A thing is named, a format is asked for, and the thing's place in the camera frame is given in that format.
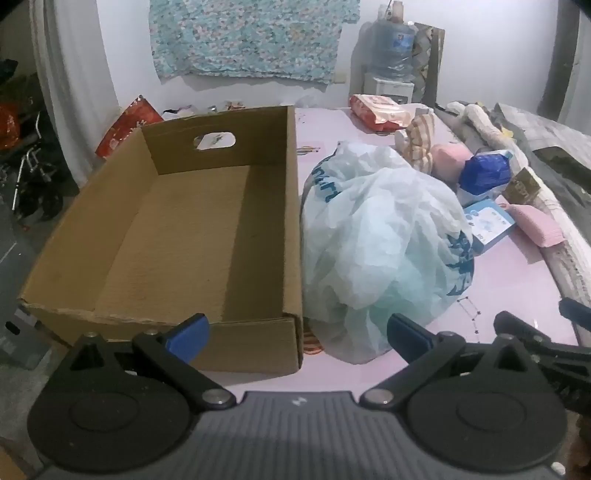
blue package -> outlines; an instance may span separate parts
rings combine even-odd
[[[462,170],[460,188],[473,195],[482,195],[494,187],[509,183],[509,160],[512,156],[508,150],[474,155]]]
[[[464,208],[464,213],[472,227],[472,248],[477,254],[486,252],[515,226],[511,215],[491,199]]]

cardboard piece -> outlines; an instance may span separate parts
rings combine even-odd
[[[11,455],[0,445],[0,479],[26,480],[26,474],[17,465]]]
[[[230,132],[227,148],[200,138]],[[134,131],[82,190],[21,298],[68,343],[126,340],[197,312],[194,366],[289,374],[301,364],[300,230],[292,107],[180,118]]]

striped cloth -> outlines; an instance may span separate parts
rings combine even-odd
[[[304,324],[304,353],[307,355],[315,355],[323,352],[324,348],[320,344],[320,341],[316,338],[316,335],[310,330],[310,326],[306,322]]]
[[[435,117],[432,113],[417,115],[406,128],[408,146],[403,150],[402,157],[415,170],[431,174],[433,156],[431,155],[431,139],[435,132]]]

curtain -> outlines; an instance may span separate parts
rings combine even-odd
[[[591,20],[580,16],[579,40],[575,54],[573,73],[566,91],[559,123],[591,135]]]
[[[556,39],[546,89],[538,115],[558,120],[573,72],[579,37],[579,7],[571,0],[560,0],[556,19]]]
[[[79,186],[101,164],[94,153],[119,113],[96,0],[29,0],[41,89]]]

water bottle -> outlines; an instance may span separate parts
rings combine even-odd
[[[374,25],[369,71],[389,80],[411,81],[414,35],[413,25],[378,20]]]

